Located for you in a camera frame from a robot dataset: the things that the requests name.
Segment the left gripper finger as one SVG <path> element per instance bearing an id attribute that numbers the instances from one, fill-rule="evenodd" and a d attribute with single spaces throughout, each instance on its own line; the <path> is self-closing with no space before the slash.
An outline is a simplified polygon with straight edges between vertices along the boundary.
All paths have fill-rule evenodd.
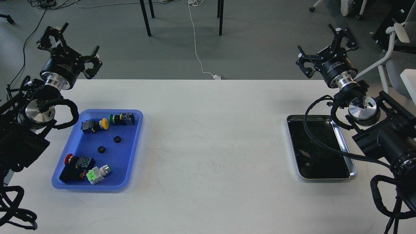
<path id="1" fill-rule="evenodd" d="M 43 34 L 43 36 L 37 40 L 37 48 L 45 51 L 52 52 L 53 49 L 61 48 L 63 52 L 68 52 L 68 46 L 67 43 L 63 37 L 63 33 L 68 27 L 69 23 L 66 22 L 62 28 L 52 28 L 51 26 L 48 26 Z M 55 42 L 60 41 L 61 46 L 56 46 L 52 48 L 52 43 L 50 41 L 50 37 L 53 37 L 55 39 Z"/>
<path id="2" fill-rule="evenodd" d="M 103 65 L 103 63 L 99 60 L 99 56 L 98 56 L 98 53 L 97 53 L 99 48 L 100 47 L 97 45 L 93 49 L 93 52 L 92 52 L 91 55 L 81 56 L 81 62 L 83 62 L 84 64 L 86 64 L 86 63 L 92 63 L 93 64 L 92 68 L 85 68 L 82 71 L 84 76 L 87 79 L 93 79 L 95 77 L 95 75 L 98 73 L 101 66 Z"/>

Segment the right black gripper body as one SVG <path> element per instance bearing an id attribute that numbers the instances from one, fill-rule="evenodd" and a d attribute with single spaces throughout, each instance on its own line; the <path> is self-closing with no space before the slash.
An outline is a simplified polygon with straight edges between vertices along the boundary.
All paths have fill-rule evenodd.
<path id="1" fill-rule="evenodd" d="M 323 49 L 317 56 L 321 60 L 314 62 L 314 68 L 319 71 L 329 88 L 342 89 L 350 83 L 354 83 L 354 78 L 358 70 L 353 65 L 346 54 L 346 49 L 336 49 L 331 54 L 331 49 Z"/>

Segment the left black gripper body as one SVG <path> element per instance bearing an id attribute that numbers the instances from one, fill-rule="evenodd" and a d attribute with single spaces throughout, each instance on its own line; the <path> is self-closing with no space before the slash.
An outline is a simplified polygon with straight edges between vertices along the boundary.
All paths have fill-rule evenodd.
<path id="1" fill-rule="evenodd" d="M 72 61 L 65 58 L 61 52 L 57 52 L 50 56 L 40 71 L 40 77 L 45 81 L 45 85 L 53 86 L 58 90 L 68 90 L 73 88 L 84 69 L 84 63 Z"/>

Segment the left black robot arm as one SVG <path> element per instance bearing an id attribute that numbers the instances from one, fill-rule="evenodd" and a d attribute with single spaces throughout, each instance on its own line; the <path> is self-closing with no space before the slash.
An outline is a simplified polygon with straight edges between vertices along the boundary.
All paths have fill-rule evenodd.
<path id="1" fill-rule="evenodd" d="M 35 162 L 49 147 L 46 135 L 51 129 L 65 129 L 79 120 L 77 105 L 61 95 L 72 89 L 79 74 L 92 79 L 102 66 L 96 46 L 90 55 L 81 55 L 66 43 L 61 28 L 47 27 L 36 42 L 38 49 L 48 51 L 50 58 L 40 71 L 40 79 L 25 77 L 20 88 L 7 89 L 8 101 L 1 106 L 0 168 L 1 225 L 11 224 L 36 230 L 37 215 L 20 208 L 25 191 L 21 186 L 6 185 L 12 172 L 20 172 Z"/>

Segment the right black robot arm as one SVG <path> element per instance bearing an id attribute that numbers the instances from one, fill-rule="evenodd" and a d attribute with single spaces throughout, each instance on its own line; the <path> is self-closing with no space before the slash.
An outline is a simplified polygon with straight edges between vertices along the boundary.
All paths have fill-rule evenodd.
<path id="1" fill-rule="evenodd" d="M 347 52 L 358 49 L 358 44 L 349 28 L 334 28 L 330 46 L 316 55 L 307 55 L 301 46 L 296 61 L 297 67 L 311 78 L 317 71 L 329 88 L 338 88 L 333 97 L 324 95 L 306 110 L 303 126 L 308 137 L 321 148 L 345 157 L 378 163 L 392 172 L 393 177 L 376 175 L 370 180 L 370 189 L 376 208 L 389 217 L 385 233 L 393 228 L 398 232 L 398 223 L 415 217 L 415 116 L 407 111 L 385 91 L 379 96 L 368 96 L 369 85 L 355 81 L 358 70 L 347 56 Z M 353 140 L 364 155 L 342 152 L 321 142 L 309 130 L 307 116 L 319 102 L 327 100 L 330 116 L 343 129 L 354 129 Z"/>

